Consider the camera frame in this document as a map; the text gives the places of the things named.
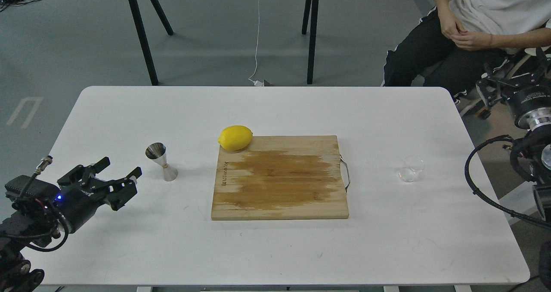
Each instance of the white table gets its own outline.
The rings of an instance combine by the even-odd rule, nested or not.
[[[346,220],[212,221],[217,138],[337,135],[350,168]],[[167,146],[178,178],[146,158]],[[446,90],[388,87],[89,87],[41,180],[103,156],[104,180],[140,166],[138,194],[102,206],[53,253],[22,253],[43,284],[138,286],[409,286],[508,284],[529,269],[501,211],[472,194],[473,144]],[[417,182],[396,172],[427,163]],[[495,198],[478,157],[472,178]]]

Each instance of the person's arm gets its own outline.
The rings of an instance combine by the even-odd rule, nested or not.
[[[449,0],[435,0],[438,10],[438,19],[440,19],[440,29],[442,34],[451,39],[452,35],[465,31],[461,21],[449,9]]]
[[[479,31],[468,31],[451,36],[460,49],[477,51],[504,47],[546,47],[551,45],[551,28],[539,28],[516,35],[491,35]]]

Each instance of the white t-shirt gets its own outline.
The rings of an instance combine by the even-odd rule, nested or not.
[[[451,0],[449,7],[467,31],[510,35],[551,28],[551,0]]]

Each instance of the black table leg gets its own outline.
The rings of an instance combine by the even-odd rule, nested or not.
[[[167,19],[167,16],[165,15],[165,12],[163,11],[163,8],[161,8],[161,5],[159,4],[158,0],[150,0],[151,4],[155,8],[155,11],[157,11],[157,15],[159,16],[159,19],[161,19],[161,23],[163,23],[163,26],[167,30],[168,35],[173,35],[174,31],[172,30],[172,27],[169,24],[169,21]]]
[[[306,3],[304,5],[303,35],[306,35],[306,29],[308,28],[308,18],[310,16],[311,6],[312,6],[312,0],[306,0]]]
[[[310,48],[308,50],[308,76],[307,84],[313,83],[313,59],[316,52],[317,12],[319,0],[312,0],[312,15],[310,19]]]
[[[139,12],[138,1],[128,0],[128,3],[130,4],[130,10],[132,11],[132,17],[134,18],[134,25],[136,25],[136,31],[138,32],[139,43],[142,46],[143,58],[145,59],[145,65],[147,66],[147,71],[149,72],[151,85],[159,85],[157,72],[155,71],[153,58],[151,57],[151,50],[149,50],[149,43],[147,42],[147,37],[145,36],[145,29],[143,27],[142,16]]]

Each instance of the black pants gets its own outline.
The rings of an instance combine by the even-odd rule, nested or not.
[[[497,68],[507,57],[501,49],[459,49],[442,34],[435,10],[421,19],[395,51],[388,51],[384,86],[411,86],[413,79],[425,68],[441,62],[432,74],[426,76],[423,86],[443,87],[454,96],[474,88],[475,82],[484,74],[484,63]]]

